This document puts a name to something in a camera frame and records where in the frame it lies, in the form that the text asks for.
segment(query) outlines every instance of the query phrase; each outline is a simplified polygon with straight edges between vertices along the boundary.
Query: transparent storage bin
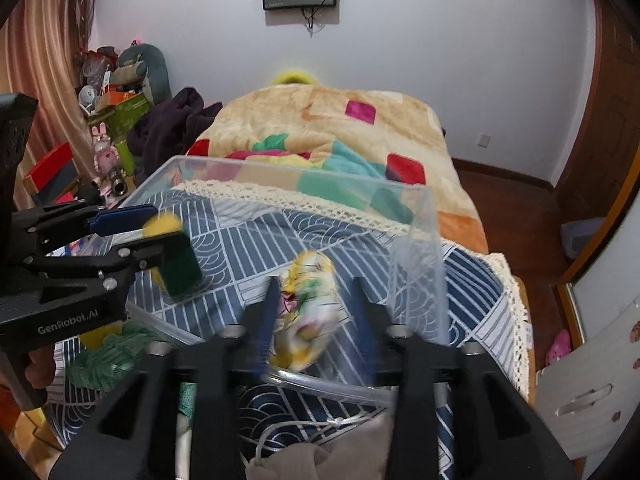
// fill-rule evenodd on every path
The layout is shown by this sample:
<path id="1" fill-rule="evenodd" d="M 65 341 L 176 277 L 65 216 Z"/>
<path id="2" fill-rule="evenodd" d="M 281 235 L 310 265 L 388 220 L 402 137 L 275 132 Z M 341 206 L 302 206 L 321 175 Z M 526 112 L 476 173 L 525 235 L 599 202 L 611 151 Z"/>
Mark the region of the transparent storage bin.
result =
<path id="1" fill-rule="evenodd" d="M 364 277 L 369 299 L 385 303 L 394 322 L 432 342 L 449 342 L 444 264 L 429 187 L 174 156 L 123 205 L 149 202 L 183 216 L 205 277 L 188 296 L 175 299 L 152 284 L 148 270 L 139 273 L 127 310 L 168 340 L 196 344 L 236 322 L 244 305 L 264 297 L 269 277 L 307 248 L 332 259 L 346 320 L 318 363 L 302 373 L 269 366 L 265 382 L 335 400 L 394 405 L 395 393 L 370 387 L 361 373 L 353 304 L 344 295 L 356 276 Z M 104 253 L 132 236 L 94 237 L 84 254 Z M 227 288 L 220 285 L 229 278 Z"/>

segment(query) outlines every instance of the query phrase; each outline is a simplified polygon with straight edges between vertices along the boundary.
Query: orange box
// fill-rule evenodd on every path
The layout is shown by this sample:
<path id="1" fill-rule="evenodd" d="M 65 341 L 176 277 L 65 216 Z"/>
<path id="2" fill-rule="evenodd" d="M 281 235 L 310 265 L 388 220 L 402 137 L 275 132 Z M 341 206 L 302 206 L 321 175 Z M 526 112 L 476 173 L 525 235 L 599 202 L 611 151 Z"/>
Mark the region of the orange box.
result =
<path id="1" fill-rule="evenodd" d="M 107 106 L 119 105 L 130 97 L 135 97 L 135 94 L 133 92 L 107 92 L 98 97 L 98 100 L 95 102 L 95 111 L 101 112 Z"/>

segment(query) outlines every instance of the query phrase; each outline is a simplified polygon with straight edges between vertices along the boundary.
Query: pink crocs shoe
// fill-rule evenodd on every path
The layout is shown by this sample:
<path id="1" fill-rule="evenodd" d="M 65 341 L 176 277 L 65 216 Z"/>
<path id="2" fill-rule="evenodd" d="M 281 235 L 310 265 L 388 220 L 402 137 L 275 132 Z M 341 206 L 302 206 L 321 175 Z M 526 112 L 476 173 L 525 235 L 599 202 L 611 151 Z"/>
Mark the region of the pink crocs shoe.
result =
<path id="1" fill-rule="evenodd" d="M 571 337 L 568 330 L 561 330 L 546 353 L 545 365 L 549 366 L 571 353 Z"/>

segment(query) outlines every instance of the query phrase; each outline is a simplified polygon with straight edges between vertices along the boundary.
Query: pink satin curtain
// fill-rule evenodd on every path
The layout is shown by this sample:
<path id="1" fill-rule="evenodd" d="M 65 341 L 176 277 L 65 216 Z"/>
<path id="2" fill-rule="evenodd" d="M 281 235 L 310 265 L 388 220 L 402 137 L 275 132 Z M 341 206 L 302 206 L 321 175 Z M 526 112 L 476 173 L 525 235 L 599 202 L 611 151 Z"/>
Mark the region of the pink satin curtain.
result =
<path id="1" fill-rule="evenodd" d="M 86 49 L 95 0 L 20 0 L 0 30 L 0 92 L 22 92 L 39 100 L 14 202 L 33 206 L 23 176 L 55 146 L 69 142 L 79 171 L 93 177 L 91 135 L 78 105 L 73 58 Z"/>

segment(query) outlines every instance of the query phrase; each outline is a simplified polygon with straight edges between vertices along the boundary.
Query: wall outlet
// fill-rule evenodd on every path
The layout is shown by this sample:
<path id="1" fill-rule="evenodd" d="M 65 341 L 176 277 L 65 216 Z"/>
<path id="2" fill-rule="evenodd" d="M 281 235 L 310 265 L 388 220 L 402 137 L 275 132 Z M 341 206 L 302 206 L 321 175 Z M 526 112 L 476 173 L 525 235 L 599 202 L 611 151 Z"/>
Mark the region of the wall outlet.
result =
<path id="1" fill-rule="evenodd" d="M 480 134 L 478 137 L 478 146 L 481 148 L 486 148 L 489 145 L 489 141 L 491 140 L 491 136 L 487 134 Z"/>

